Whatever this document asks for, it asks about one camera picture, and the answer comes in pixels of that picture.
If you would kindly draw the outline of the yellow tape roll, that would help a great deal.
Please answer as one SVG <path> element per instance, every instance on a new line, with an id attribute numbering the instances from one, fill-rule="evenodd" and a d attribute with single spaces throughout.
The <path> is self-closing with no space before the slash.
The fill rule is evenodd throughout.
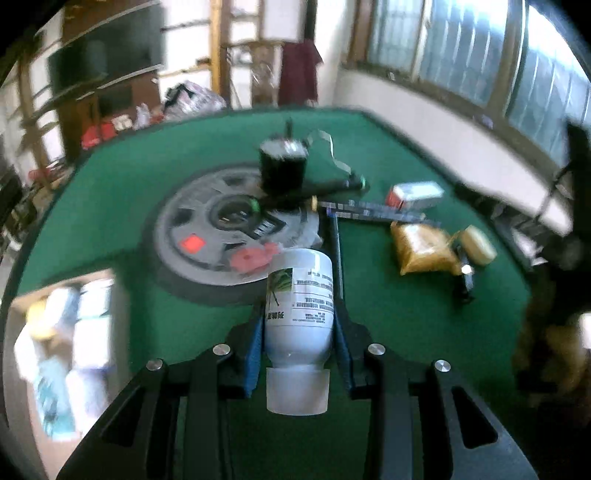
<path id="1" fill-rule="evenodd" d="M 30 305 L 26 312 L 26 325 L 35 340 L 48 340 L 57 335 L 60 307 L 49 298 L 42 298 Z"/>

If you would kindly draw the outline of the cream earbud case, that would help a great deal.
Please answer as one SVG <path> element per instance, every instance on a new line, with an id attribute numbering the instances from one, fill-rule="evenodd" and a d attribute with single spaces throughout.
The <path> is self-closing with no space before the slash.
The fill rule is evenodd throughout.
<path id="1" fill-rule="evenodd" d="M 458 233 L 458 239 L 469 259 L 482 267 L 491 264 L 497 257 L 497 250 L 485 233 L 470 225 Z"/>

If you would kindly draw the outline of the teal cartoon tissue pack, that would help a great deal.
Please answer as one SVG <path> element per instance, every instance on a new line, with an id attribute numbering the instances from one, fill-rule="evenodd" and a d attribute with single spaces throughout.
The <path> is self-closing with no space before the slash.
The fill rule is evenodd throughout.
<path id="1" fill-rule="evenodd" d="M 35 405 L 45 435 L 54 442 L 68 442 L 77 431 L 66 388 L 67 365 L 53 356 L 40 365 L 33 383 Z"/>

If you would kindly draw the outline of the black stepper motor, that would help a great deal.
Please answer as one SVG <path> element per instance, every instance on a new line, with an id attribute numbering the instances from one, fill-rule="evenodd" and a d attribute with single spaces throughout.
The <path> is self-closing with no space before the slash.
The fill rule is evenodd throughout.
<path id="1" fill-rule="evenodd" d="M 268 138 L 259 145 L 263 192 L 284 197 L 301 191 L 308 164 L 308 142 L 294 137 L 294 122 L 286 121 L 283 135 Z"/>

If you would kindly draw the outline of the yellow packet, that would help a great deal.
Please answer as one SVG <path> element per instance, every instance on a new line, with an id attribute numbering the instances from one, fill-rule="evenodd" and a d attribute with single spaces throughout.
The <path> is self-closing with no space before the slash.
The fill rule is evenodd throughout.
<path id="1" fill-rule="evenodd" d="M 461 274 L 461 261 L 452 248 L 455 236 L 427 224 L 393 222 L 390 230 L 402 276 L 437 271 Z"/>

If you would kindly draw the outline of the red item plastic bag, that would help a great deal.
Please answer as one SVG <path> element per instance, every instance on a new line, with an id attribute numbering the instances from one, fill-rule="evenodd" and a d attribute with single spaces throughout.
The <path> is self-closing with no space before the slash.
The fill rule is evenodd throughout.
<path id="1" fill-rule="evenodd" d="M 271 260 L 283 251 L 283 246 L 269 242 L 253 247 L 242 247 L 229 256 L 229 267 L 239 274 L 252 274 L 270 265 Z"/>

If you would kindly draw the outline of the yellow-tipped black marker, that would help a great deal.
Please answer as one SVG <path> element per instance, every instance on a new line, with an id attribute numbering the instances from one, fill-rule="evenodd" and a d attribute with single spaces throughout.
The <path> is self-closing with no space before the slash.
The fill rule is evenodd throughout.
<path id="1" fill-rule="evenodd" d="M 407 223 L 417 223 L 427 220 L 427 216 L 424 213 L 406 212 L 391 206 L 363 201 L 356 202 L 354 200 L 348 200 L 346 202 L 335 202 L 320 200 L 317 196 L 313 196 L 311 197 L 310 206 L 313 211 L 325 209 L 331 210 L 335 214 L 341 213 L 342 217 L 346 219 L 390 220 Z"/>

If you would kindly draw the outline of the purple-tipped black marker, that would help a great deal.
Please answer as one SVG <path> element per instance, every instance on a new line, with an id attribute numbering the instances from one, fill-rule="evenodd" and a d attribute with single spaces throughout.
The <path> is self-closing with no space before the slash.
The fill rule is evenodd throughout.
<path id="1" fill-rule="evenodd" d="M 328 221 L 329 238 L 332 247 L 332 265 L 334 266 L 335 294 L 340 300 L 345 300 L 345 275 L 342 265 L 341 233 L 339 233 L 339 218 L 335 211 L 328 209 L 325 212 Z"/>

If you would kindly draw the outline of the wooden chair with red cloth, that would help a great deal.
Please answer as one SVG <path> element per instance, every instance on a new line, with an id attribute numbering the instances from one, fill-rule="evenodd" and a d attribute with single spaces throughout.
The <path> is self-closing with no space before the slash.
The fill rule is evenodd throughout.
<path id="1" fill-rule="evenodd" d="M 242 107 L 232 71 L 249 74 L 249 106 L 318 105 L 318 67 L 324 64 L 311 40 L 246 40 L 221 46 L 218 93 L 228 106 Z"/>

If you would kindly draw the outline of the brown cardboard box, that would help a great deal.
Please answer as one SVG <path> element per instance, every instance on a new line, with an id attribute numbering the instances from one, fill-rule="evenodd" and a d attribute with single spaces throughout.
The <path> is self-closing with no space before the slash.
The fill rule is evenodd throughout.
<path id="1" fill-rule="evenodd" d="M 64 279 L 9 303 L 5 412 L 35 475 L 58 476 L 130 376 L 128 296 L 113 270 Z"/>

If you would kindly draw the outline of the white square case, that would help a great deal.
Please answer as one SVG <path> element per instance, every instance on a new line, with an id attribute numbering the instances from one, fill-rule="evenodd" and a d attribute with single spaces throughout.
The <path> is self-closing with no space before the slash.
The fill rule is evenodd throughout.
<path id="1" fill-rule="evenodd" d="M 27 322 L 15 344 L 14 356 L 19 377 L 33 383 L 39 375 L 40 365 L 49 359 L 45 345 L 47 331 L 38 321 Z"/>

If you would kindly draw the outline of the white green medicine box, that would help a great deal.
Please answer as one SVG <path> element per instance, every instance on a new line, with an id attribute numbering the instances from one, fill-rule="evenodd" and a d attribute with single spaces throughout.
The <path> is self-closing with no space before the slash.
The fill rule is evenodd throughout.
<path id="1" fill-rule="evenodd" d="M 113 360 L 112 279 L 85 284 L 78 303 L 72 337 L 72 365 L 81 370 L 105 370 Z"/>

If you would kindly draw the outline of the round grey table centre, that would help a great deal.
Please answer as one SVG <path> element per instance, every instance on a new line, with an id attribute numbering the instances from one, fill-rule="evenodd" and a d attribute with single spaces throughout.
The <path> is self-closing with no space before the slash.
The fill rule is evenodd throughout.
<path id="1" fill-rule="evenodd" d="M 318 213 L 305 206 L 256 210 L 252 203 L 262 197 L 259 167 L 252 162 L 201 170 L 172 188 L 143 233 L 157 284 L 208 306 L 247 305 L 263 297 L 269 268 L 237 270 L 231 257 L 272 245 L 315 248 L 322 238 Z"/>

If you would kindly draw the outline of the grey red-ended box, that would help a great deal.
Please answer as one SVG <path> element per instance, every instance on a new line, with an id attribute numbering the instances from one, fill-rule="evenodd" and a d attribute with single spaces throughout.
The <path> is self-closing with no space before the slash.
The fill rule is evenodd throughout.
<path id="1" fill-rule="evenodd" d="M 434 181 L 410 182 L 394 185 L 386 197 L 386 204 L 399 210 L 424 210 L 436 206 L 445 190 Z"/>

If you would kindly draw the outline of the white pill bottle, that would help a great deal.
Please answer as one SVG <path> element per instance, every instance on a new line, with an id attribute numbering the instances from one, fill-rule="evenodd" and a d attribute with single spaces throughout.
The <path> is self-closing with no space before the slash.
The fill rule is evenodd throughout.
<path id="1" fill-rule="evenodd" d="M 335 321 L 332 261 L 313 249 L 273 257 L 266 281 L 264 353 L 266 408 L 284 416 L 315 416 L 329 406 Z"/>

